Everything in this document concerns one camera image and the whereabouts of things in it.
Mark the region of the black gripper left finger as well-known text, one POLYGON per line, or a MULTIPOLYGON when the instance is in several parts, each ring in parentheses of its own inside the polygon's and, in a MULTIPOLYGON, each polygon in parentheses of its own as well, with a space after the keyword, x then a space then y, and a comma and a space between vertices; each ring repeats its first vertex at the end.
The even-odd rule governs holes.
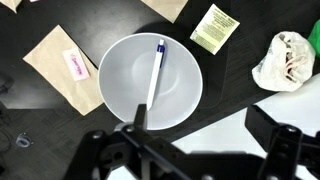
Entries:
POLYGON ((134 118, 134 130, 147 129, 147 105, 139 104, 134 118))

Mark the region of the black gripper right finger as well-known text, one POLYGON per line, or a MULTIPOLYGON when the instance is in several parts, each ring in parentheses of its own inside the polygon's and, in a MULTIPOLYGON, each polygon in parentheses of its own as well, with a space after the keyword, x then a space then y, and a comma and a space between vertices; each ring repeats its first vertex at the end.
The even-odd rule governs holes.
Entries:
POLYGON ((245 127, 266 153, 301 152, 302 132, 295 126, 275 121, 257 105, 247 109, 245 127))

